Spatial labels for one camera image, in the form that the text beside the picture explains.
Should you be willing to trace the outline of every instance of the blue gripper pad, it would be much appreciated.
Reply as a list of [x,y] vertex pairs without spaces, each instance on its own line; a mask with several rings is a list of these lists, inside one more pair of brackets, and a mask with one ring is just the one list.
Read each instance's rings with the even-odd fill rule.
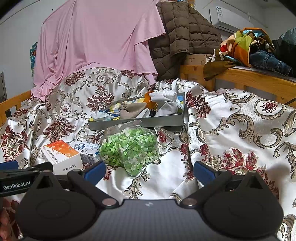
[[0,163],[0,171],[6,170],[17,170],[18,169],[18,162],[17,161],[7,161]]
[[195,178],[204,186],[216,178],[216,173],[218,173],[216,170],[200,161],[197,161],[193,166],[193,174]]
[[85,170],[84,179],[95,186],[105,176],[105,174],[106,165],[103,161],[100,161]]

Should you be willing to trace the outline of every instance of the metal screw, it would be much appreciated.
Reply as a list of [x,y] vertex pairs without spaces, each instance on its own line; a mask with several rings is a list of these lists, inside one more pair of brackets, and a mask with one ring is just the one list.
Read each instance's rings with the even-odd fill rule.
[[195,199],[193,199],[193,198],[185,198],[185,199],[182,201],[182,203],[183,203],[184,205],[186,205],[186,206],[191,207],[191,206],[197,204],[197,201],[196,201]]
[[103,201],[102,201],[102,204],[105,205],[105,206],[113,206],[116,204],[116,200],[114,198],[105,198]]

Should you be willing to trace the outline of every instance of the brown puffer jacket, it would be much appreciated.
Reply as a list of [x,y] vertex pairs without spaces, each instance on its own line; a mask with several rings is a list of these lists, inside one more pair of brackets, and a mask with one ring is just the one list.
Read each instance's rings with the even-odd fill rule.
[[219,32],[186,2],[156,4],[165,35],[148,40],[158,80],[179,77],[187,54],[212,53],[222,42]]

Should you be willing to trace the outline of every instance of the logo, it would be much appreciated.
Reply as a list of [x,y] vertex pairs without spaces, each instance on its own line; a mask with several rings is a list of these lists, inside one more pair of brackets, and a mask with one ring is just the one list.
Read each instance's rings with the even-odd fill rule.
[[145,203],[145,205],[146,205],[147,207],[151,207],[151,206],[153,206],[153,203],[152,203],[152,202],[148,202],[148,203]]
[[25,187],[25,186],[28,186],[28,185],[31,185],[30,181],[11,184],[11,185],[4,185],[3,189],[4,190],[11,190],[11,189],[16,189],[16,188],[20,188],[20,187]]

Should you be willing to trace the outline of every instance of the white cloth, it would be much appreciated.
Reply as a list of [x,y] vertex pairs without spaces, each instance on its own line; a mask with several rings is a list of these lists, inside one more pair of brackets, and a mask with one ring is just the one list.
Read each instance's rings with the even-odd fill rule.
[[148,108],[146,108],[146,109],[142,110],[142,112],[140,114],[138,114],[136,116],[136,118],[146,118],[146,117],[149,117],[149,115],[150,115],[150,111]]
[[100,111],[94,111],[93,113],[91,113],[91,117],[96,120],[98,118],[102,118],[102,117],[108,117],[110,116],[109,114],[107,114],[106,112],[100,112]]
[[175,91],[153,92],[149,96],[151,101],[157,103],[155,116],[173,115],[178,112],[178,104],[176,103],[177,93]]
[[181,104],[180,100],[177,98],[176,103],[178,105],[178,108],[181,108],[182,110],[184,109],[184,105]]

